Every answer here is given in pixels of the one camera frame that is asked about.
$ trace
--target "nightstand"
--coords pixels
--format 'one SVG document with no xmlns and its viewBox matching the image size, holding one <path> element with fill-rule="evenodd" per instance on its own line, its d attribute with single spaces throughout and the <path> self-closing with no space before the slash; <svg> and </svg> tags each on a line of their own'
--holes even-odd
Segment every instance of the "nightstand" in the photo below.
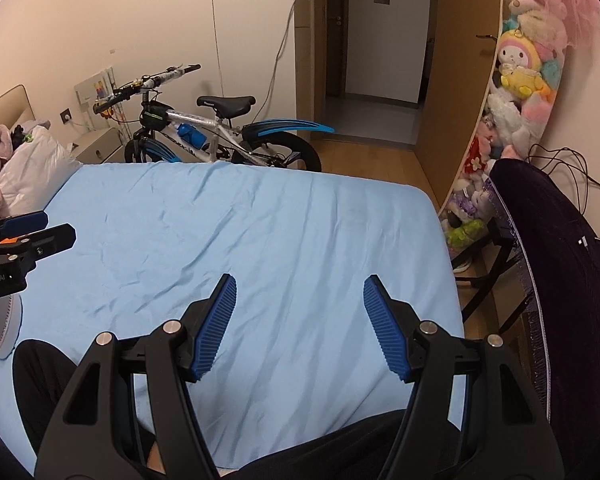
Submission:
<svg viewBox="0 0 600 480">
<path fill-rule="evenodd" d="M 87 132 L 75 141 L 77 147 L 71 154 L 83 164 L 124 162 L 125 147 L 120 137 L 120 131 L 116 128 Z"/>
</svg>

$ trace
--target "white pillow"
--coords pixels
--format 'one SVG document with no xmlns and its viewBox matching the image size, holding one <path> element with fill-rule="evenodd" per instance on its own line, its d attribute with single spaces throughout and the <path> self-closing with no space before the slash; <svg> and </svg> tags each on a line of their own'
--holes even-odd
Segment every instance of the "white pillow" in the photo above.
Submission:
<svg viewBox="0 0 600 480">
<path fill-rule="evenodd" d="M 8 216 L 42 211 L 81 167 L 81 163 L 42 126 L 31 131 L 0 172 L 0 191 Z"/>
</svg>

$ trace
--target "bicycle handlebar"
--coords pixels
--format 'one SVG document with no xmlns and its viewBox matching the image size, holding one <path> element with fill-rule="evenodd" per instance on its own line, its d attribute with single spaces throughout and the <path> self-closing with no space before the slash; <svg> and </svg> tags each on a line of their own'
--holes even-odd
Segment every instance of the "bicycle handlebar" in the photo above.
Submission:
<svg viewBox="0 0 600 480">
<path fill-rule="evenodd" d="M 96 101 L 93 105 L 93 113 L 100 114 L 105 110 L 108 110 L 112 106 L 121 103 L 122 101 L 129 100 L 131 96 L 139 94 L 140 92 L 152 90 L 158 88 L 158 86 L 163 85 L 172 79 L 178 79 L 189 72 L 193 72 L 195 70 L 199 70 L 202 68 L 200 65 L 189 65 L 186 68 L 174 68 L 170 67 L 165 72 L 151 76 L 151 77 L 143 77 L 141 80 L 131 83 L 129 86 L 123 86 L 117 90 L 114 90 L 114 93 L 102 100 Z"/>
</svg>

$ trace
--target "water bottle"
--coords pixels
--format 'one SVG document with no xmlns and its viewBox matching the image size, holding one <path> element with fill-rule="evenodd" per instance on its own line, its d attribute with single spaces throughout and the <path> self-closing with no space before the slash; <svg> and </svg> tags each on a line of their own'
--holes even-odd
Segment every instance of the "water bottle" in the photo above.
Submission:
<svg viewBox="0 0 600 480">
<path fill-rule="evenodd" d="M 190 124 L 181 124 L 178 126 L 178 136 L 199 150 L 206 143 L 206 135 Z"/>
</svg>

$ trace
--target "electrical outlet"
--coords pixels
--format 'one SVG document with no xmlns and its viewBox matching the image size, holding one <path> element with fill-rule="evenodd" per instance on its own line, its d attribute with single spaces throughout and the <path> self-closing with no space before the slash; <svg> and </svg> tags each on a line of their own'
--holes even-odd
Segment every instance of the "electrical outlet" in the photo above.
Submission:
<svg viewBox="0 0 600 480">
<path fill-rule="evenodd" d="M 67 108 L 64 112 L 60 114 L 60 118 L 62 119 L 62 124 L 67 124 L 71 119 L 71 110 Z"/>
</svg>

